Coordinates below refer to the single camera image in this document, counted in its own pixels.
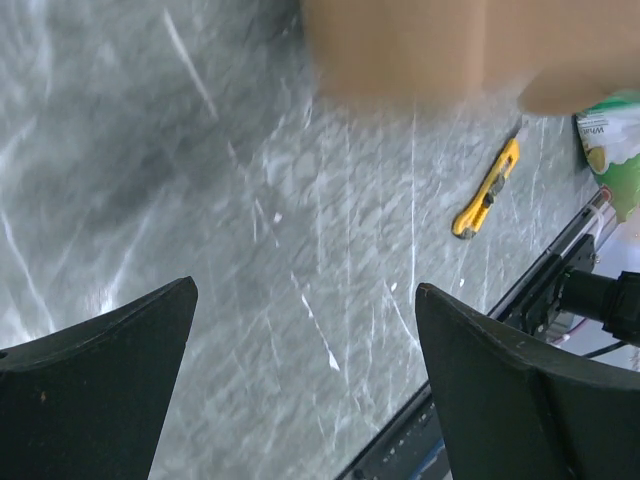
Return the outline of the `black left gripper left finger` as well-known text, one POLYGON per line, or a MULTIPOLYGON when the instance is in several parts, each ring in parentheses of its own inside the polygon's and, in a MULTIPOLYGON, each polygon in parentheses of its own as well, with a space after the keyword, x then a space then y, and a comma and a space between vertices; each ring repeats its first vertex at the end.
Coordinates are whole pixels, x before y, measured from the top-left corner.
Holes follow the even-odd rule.
POLYGON ((147 478, 197 299, 180 278, 2 349, 2 478, 147 478))

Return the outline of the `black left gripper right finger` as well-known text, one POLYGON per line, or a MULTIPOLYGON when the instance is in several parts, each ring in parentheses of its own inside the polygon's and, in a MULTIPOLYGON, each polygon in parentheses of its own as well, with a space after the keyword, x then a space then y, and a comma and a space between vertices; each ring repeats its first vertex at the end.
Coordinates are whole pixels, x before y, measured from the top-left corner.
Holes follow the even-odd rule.
POLYGON ((432 284, 415 315, 456 479, 636 479, 639 375, 566 352, 432 284))

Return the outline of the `yellow utility knife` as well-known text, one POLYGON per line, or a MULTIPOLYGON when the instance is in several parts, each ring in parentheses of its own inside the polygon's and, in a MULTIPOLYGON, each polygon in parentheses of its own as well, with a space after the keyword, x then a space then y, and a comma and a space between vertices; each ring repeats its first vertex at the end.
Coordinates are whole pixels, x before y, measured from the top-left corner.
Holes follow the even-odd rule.
POLYGON ((462 240, 470 240, 480 231, 519 158, 520 142, 513 137, 496 158, 473 199, 456 216, 452 224, 454 236, 462 240))

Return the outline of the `brown cardboard express box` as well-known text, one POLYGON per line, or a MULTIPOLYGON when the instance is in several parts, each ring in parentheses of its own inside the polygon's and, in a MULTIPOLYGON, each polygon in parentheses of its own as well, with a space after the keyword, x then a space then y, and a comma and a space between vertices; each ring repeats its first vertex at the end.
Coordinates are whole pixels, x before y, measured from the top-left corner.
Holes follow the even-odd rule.
POLYGON ((639 89, 635 1, 306 1, 322 90, 451 104, 514 89, 540 115, 639 89))

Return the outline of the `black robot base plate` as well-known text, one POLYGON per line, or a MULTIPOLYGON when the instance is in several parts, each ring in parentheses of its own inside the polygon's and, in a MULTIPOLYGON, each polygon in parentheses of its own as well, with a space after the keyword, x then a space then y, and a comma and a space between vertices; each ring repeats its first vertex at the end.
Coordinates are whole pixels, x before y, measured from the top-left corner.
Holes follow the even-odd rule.
MULTIPOLYGON (((593 198, 483 315, 559 349, 570 332, 572 316, 601 323, 616 348, 637 346, 638 274, 609 278, 595 273, 597 252, 615 225, 604 200, 593 198)), ((602 363, 599 353, 575 355, 602 363)), ((346 479, 453 477, 429 378, 342 475, 346 479)))

